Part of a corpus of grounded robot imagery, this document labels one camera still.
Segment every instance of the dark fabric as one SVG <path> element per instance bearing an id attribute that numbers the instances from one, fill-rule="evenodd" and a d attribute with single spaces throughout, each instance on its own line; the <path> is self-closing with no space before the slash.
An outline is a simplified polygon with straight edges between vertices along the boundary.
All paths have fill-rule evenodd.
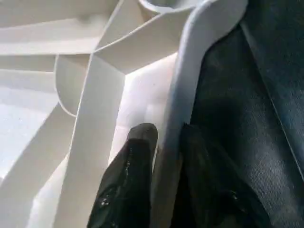
<path id="1" fill-rule="evenodd" d="M 180 143 L 198 227 L 272 227 L 259 198 L 208 129 L 185 124 Z"/>
<path id="2" fill-rule="evenodd" d="M 304 1 L 250 0 L 241 25 L 303 173 Z"/>
<path id="3" fill-rule="evenodd" d="M 219 140 L 275 227 L 304 227 L 303 180 L 240 26 L 205 56 L 191 123 Z"/>

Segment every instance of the black glove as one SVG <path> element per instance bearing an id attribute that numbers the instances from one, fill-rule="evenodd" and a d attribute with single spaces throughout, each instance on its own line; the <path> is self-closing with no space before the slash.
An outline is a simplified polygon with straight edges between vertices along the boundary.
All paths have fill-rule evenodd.
<path id="1" fill-rule="evenodd" d="M 132 128 L 107 168 L 88 228 L 148 228 L 152 161 L 158 134 L 150 123 Z"/>

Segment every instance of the white plastic panel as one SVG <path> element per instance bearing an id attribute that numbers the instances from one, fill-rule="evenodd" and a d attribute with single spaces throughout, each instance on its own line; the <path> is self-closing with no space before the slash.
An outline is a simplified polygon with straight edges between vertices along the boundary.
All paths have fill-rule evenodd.
<path id="1" fill-rule="evenodd" d="M 167 13 L 194 8 L 202 1 L 204 0 L 139 0 L 145 8 L 156 13 Z"/>
<path id="2" fill-rule="evenodd" d="M 108 160 L 118 152 L 115 145 L 118 148 L 128 129 L 141 120 L 152 121 L 157 126 L 162 124 L 159 117 L 164 113 L 175 56 L 165 59 L 162 64 L 147 65 L 176 52 L 189 13 L 156 16 L 91 56 L 54 227 L 85 227 Z M 166 32 L 159 36 L 155 29 Z M 132 102 L 128 99 L 139 95 L 132 94 L 130 88 L 139 90 L 143 103 L 133 102 L 126 109 L 126 105 Z M 120 118 L 117 119 L 120 107 Z"/>
<path id="3" fill-rule="evenodd" d="M 0 5 L 0 72 L 12 72 L 0 77 L 2 118 L 26 129 L 11 131 L 26 139 L 3 169 L 3 227 L 85 228 L 105 169 L 129 129 L 142 122 L 154 123 L 160 134 L 151 227 L 170 226 L 181 164 L 178 133 L 190 120 L 201 60 L 238 22 L 247 2 L 205 0 L 181 37 L 192 1 L 168 1 L 170 13 L 152 19 L 137 1 Z M 9 130 L 0 129 L 4 141 L 15 137 Z"/>
<path id="4" fill-rule="evenodd" d="M 0 56 L 90 54 L 149 19 L 137 0 L 24 0 L 0 15 Z"/>

